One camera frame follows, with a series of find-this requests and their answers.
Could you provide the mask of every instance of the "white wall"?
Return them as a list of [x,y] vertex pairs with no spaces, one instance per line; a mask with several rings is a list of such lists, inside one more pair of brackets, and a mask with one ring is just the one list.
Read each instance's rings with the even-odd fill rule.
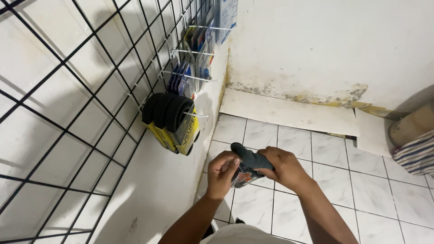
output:
[[[116,11],[112,0],[77,2],[94,29]],[[118,6],[125,2],[126,0],[116,0]],[[160,0],[161,7],[166,3],[166,0]],[[188,0],[183,0],[184,8],[187,3]],[[157,17],[158,3],[156,0],[142,0],[142,4],[150,23]],[[67,57],[92,33],[70,0],[27,0],[15,10],[61,59]],[[180,0],[174,0],[173,9],[172,4],[169,4],[150,27],[156,48],[162,47],[159,57],[163,64],[169,60],[168,49],[175,46],[177,38],[182,38],[182,21],[177,25],[178,36],[175,31],[170,32],[174,27],[174,21],[180,18],[181,11]],[[147,29],[138,0],[131,0],[122,9],[121,14],[135,42]],[[168,44],[164,42],[161,18],[164,19],[167,34],[170,34]],[[151,88],[146,77],[139,80],[143,68],[138,60],[139,56],[146,67],[155,55],[150,33],[147,32],[138,42],[138,55],[133,50],[119,65],[119,71],[127,85],[119,72],[115,71],[96,95],[101,103],[93,99],[74,122],[73,118],[91,94],[65,66],[48,78],[24,104],[63,128],[71,123],[69,131],[90,145],[97,143],[108,126],[112,119],[109,112],[115,114],[119,110],[116,116],[119,124],[113,122],[110,125],[100,142],[96,144],[96,148],[125,165],[136,146],[133,139],[138,141],[145,127],[140,118],[134,121],[138,112],[137,104],[132,99],[127,99],[125,104],[122,104],[127,98],[126,93],[129,92],[127,86],[132,89],[137,83],[139,89],[135,89],[133,94],[140,102],[150,93]],[[116,64],[132,46],[118,15],[97,35]],[[60,61],[16,16],[11,12],[2,14],[0,89],[9,94],[11,99],[0,93],[0,118],[16,104],[16,100],[22,99],[59,63]],[[213,61],[212,75],[222,80],[226,63],[227,57],[216,57]],[[95,37],[80,48],[67,65],[92,92],[97,91],[114,69],[114,65]],[[153,64],[147,75],[149,82],[155,86],[155,92],[164,91],[164,84],[158,81]],[[175,155],[163,149],[150,133],[145,133],[92,236],[91,243],[129,243],[137,239],[143,240],[142,243],[149,240],[158,241],[158,235],[167,229],[166,226],[173,223],[191,206],[214,130],[221,86],[222,81],[207,84],[205,90],[195,99],[197,112],[209,114],[210,117],[200,119],[200,139],[194,144],[190,156]],[[132,126],[128,132],[131,137],[127,135],[121,141],[124,135],[121,126],[128,128],[130,124]],[[23,106],[19,106],[0,122],[0,174],[3,175],[0,177],[0,206],[4,205],[21,183],[12,177],[26,178],[53,142],[59,138],[61,132],[59,128]],[[68,134],[64,135],[30,180],[68,186],[91,151],[86,143]],[[90,154],[88,161],[72,182],[71,188],[90,191],[106,165],[108,168],[97,184],[95,192],[110,194],[122,172],[122,167],[109,162],[106,156],[96,151]],[[0,241],[33,237],[63,192],[62,189],[46,185],[24,184],[0,214]],[[66,233],[87,196],[86,193],[67,191],[40,236]],[[108,197],[92,195],[84,205],[84,210],[72,231],[92,229],[107,200]],[[85,243],[88,236],[89,234],[70,235],[66,243]],[[57,244],[62,238],[60,236],[41,239],[35,243]]]
[[[434,94],[433,1],[238,4],[231,88],[330,102],[357,99],[366,85],[361,102],[402,111],[412,111]],[[426,94],[412,97],[427,87]]]

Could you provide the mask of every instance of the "hand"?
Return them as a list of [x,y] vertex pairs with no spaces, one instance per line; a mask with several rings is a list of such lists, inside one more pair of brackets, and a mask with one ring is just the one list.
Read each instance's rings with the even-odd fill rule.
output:
[[257,153],[264,155],[270,161],[274,166],[274,171],[266,168],[255,170],[293,190],[295,193],[302,191],[306,186],[315,182],[306,173],[293,153],[275,147],[267,147],[258,150]]
[[208,188],[205,196],[214,200],[223,200],[239,165],[240,158],[231,151],[223,151],[214,158],[208,165]]

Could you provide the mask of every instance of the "white tile floor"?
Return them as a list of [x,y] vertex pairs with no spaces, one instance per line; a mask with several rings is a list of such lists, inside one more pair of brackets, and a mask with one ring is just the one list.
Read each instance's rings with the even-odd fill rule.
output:
[[[434,178],[413,176],[390,158],[354,146],[352,140],[220,114],[209,163],[230,143],[254,152],[268,145],[293,152],[335,206],[361,244],[427,244],[434,240]],[[207,186],[207,165],[197,199]],[[293,191],[262,178],[231,189],[213,226],[240,218],[272,235],[311,244],[300,201]]]

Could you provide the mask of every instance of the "white shirt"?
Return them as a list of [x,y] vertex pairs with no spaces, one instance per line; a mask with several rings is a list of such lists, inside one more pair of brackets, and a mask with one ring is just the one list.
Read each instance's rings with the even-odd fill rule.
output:
[[247,224],[230,224],[209,237],[200,244],[294,244],[292,241],[281,239],[263,232]]

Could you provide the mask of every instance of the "striped cloth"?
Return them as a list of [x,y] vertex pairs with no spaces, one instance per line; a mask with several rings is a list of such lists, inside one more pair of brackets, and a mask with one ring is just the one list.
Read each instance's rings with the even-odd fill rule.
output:
[[434,176],[434,130],[398,148],[393,160],[412,175]]

